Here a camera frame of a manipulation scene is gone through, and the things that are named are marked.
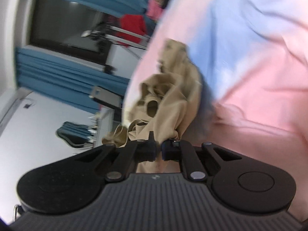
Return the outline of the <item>tan garment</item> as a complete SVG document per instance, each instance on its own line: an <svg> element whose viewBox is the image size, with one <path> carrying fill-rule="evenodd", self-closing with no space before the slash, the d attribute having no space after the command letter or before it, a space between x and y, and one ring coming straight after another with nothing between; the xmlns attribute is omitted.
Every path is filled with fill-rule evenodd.
<svg viewBox="0 0 308 231"><path fill-rule="evenodd" d="M102 138L118 148L154 133L157 144L168 139L193 142L191 124L202 97L202 78L188 58L186 45L168 39L159 56L160 73L139 86L140 97L128 112L128 126L119 124Z"/></svg>

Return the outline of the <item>white desk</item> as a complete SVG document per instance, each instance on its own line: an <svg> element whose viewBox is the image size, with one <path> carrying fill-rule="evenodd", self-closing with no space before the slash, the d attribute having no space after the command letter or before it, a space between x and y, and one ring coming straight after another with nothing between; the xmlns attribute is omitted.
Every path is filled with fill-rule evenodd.
<svg viewBox="0 0 308 231"><path fill-rule="evenodd" d="M102 144L102 138L112 131L114 110L108 107L102 107L99 113L92 115L89 119L91 124L88 129L92 133L93 147L96 148Z"/></svg>

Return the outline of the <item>black and white chair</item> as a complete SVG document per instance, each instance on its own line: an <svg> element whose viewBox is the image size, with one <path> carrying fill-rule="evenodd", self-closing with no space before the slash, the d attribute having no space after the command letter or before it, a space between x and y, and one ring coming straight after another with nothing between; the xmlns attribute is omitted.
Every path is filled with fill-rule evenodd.
<svg viewBox="0 0 308 231"><path fill-rule="evenodd" d="M122 97L120 95L99 86L93 87L91 93L89 94L89 98L114 110L119 109L122 104Z"/></svg>

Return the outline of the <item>blue curtain beside desk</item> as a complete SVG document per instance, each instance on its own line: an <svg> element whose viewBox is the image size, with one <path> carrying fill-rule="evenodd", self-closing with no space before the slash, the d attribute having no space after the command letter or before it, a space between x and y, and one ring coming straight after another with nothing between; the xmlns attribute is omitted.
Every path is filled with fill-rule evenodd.
<svg viewBox="0 0 308 231"><path fill-rule="evenodd" d="M93 87L124 96L129 83L128 78L32 49L16 48L15 60L19 86L92 114L99 110L99 104L89 98Z"/></svg>

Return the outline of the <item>silver tripod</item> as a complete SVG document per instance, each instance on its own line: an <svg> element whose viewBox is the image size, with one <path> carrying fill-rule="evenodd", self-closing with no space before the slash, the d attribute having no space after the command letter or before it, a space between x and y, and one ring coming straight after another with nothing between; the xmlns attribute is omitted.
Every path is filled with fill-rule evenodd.
<svg viewBox="0 0 308 231"><path fill-rule="evenodd" d="M122 33L125 35L128 35L130 37L135 37L139 39L141 42L136 43L131 40L127 40L124 37L118 37L116 36L116 33ZM125 46L125 47L132 47L136 49L142 49L145 50L147 48L147 45L150 40L150 36L148 35L140 35L137 33L133 33L128 30L124 30L119 27L115 27L110 25L106 22L100 22L97 23L94 27L91 29L85 30L81 34L82 38L90 38L93 41L100 42L102 40L108 40L112 42L115 45Z"/></svg>

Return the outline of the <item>red garment on tripod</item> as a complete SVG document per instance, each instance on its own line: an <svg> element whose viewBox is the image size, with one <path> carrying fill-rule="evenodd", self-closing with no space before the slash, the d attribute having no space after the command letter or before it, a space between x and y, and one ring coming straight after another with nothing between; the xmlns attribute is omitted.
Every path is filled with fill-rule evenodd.
<svg viewBox="0 0 308 231"><path fill-rule="evenodd" d="M142 15L124 15L120 18L120 28L140 35L147 34L146 23ZM141 43L141 38L126 33L119 32L117 36L134 43Z"/></svg>

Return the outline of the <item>pastel rainbow bed cover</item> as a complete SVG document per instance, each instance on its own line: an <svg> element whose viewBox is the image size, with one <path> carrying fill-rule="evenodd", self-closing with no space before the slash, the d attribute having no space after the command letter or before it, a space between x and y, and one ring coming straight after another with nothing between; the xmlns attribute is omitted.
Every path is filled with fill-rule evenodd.
<svg viewBox="0 0 308 231"><path fill-rule="evenodd" d="M170 0L128 86L159 71L166 39L187 45L204 89L184 139L213 142L284 169L296 181L290 213L307 219L307 0Z"/></svg>

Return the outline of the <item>pink garment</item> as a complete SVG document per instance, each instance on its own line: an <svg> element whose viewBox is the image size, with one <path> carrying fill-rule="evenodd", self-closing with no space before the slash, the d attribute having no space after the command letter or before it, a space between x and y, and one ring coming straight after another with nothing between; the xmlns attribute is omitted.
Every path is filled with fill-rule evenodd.
<svg viewBox="0 0 308 231"><path fill-rule="evenodd" d="M146 16L148 18L157 22L163 14L163 11L164 9L162 9L156 0L148 0L148 7L146 11Z"/></svg>

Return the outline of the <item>dark window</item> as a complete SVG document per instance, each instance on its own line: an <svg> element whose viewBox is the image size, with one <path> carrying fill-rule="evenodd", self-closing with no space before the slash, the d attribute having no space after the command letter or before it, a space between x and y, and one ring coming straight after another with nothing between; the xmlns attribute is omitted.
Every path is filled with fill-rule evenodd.
<svg viewBox="0 0 308 231"><path fill-rule="evenodd" d="M43 49L105 65L111 42L82 37L89 30L102 32L120 19L65 0L35 0L29 43Z"/></svg>

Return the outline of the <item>wall mirror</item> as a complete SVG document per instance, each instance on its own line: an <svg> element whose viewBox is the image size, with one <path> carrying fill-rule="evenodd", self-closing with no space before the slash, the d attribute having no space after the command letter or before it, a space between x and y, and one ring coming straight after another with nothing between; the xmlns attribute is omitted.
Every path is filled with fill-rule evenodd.
<svg viewBox="0 0 308 231"><path fill-rule="evenodd" d="M55 133L72 148L84 148L87 144L93 144L92 133L88 125L76 124L66 121Z"/></svg>

